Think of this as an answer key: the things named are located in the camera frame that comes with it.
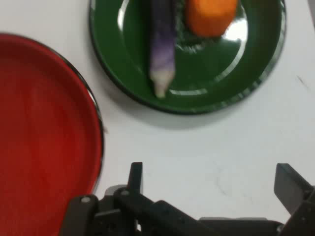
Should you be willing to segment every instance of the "carrot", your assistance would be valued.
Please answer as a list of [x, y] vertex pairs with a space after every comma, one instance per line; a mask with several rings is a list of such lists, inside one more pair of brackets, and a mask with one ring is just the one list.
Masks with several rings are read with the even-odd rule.
[[187, 24], [198, 36], [221, 36], [232, 23], [237, 5], [238, 0], [187, 0]]

